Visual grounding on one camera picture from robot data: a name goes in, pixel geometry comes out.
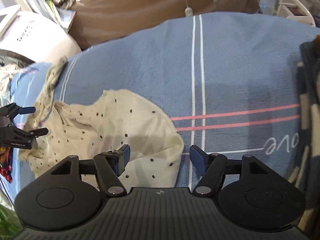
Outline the cream dotted small garment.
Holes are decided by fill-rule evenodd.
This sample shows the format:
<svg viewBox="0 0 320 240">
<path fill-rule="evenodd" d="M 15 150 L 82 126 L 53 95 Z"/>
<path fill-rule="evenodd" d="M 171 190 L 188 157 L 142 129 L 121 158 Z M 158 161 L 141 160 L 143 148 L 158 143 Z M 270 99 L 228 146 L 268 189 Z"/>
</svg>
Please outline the cream dotted small garment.
<svg viewBox="0 0 320 240">
<path fill-rule="evenodd" d="M 129 90 L 106 90 L 91 105 L 68 105 L 54 100 L 55 85 L 67 59 L 53 63 L 27 117 L 24 129 L 40 127 L 48 134 L 36 139 L 29 150 L 19 150 L 39 177 L 69 155 L 92 159 L 95 155 L 131 148 L 130 160 L 120 181 L 132 187 L 173 187 L 178 175 L 183 140 L 170 118 L 155 104 Z"/>
</svg>

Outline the floral satin pillow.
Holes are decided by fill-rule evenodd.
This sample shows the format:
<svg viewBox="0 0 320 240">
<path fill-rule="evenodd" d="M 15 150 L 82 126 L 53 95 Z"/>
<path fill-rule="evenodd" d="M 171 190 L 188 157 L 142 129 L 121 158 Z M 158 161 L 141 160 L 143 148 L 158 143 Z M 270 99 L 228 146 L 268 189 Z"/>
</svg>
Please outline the floral satin pillow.
<svg viewBox="0 0 320 240">
<path fill-rule="evenodd" d="M 13 77 L 22 71 L 17 64 L 8 64 L 0 70 L 0 106 L 8 105 L 11 100 L 10 85 Z"/>
</svg>

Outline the white David B machine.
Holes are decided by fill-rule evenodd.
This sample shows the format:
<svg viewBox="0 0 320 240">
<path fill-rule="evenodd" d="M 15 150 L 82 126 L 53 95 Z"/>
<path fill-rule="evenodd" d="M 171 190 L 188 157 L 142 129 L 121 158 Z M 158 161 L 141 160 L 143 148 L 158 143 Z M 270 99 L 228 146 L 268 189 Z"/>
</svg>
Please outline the white David B machine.
<svg viewBox="0 0 320 240">
<path fill-rule="evenodd" d="M 20 11 L 1 37 L 1 52 L 33 62 L 54 62 L 81 52 L 76 41 L 58 24 L 34 12 Z"/>
</svg>

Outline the mustard and navy garment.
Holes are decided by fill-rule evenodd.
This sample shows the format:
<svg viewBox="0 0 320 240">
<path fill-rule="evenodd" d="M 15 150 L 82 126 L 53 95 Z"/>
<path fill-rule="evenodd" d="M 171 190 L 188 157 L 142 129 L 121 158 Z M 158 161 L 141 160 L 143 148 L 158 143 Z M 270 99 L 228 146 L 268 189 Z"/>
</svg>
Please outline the mustard and navy garment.
<svg viewBox="0 0 320 240">
<path fill-rule="evenodd" d="M 319 36 L 300 45 L 297 68 L 300 104 L 299 143 L 289 182 L 304 193 L 306 208 L 298 224 L 310 239 L 319 239 Z"/>
</svg>

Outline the brown massage bed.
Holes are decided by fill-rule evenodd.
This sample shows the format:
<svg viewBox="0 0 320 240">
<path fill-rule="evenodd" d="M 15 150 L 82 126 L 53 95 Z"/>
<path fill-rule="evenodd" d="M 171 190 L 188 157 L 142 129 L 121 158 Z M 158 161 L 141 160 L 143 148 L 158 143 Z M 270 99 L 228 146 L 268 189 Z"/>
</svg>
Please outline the brown massage bed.
<svg viewBox="0 0 320 240">
<path fill-rule="evenodd" d="M 86 49 L 115 38 L 148 29 L 164 21 L 214 11 L 255 13 L 260 0 L 76 0 L 76 15 L 69 34 Z"/>
</svg>

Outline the white metal trolley rack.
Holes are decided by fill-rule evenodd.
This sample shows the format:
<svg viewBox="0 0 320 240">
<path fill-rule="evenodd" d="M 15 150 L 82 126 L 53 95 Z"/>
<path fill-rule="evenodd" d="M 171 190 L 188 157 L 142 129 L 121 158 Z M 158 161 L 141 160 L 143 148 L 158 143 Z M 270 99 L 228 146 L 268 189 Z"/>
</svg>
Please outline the white metal trolley rack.
<svg viewBox="0 0 320 240">
<path fill-rule="evenodd" d="M 316 27 L 312 13 L 301 0 L 275 0 L 273 15 Z"/>
</svg>

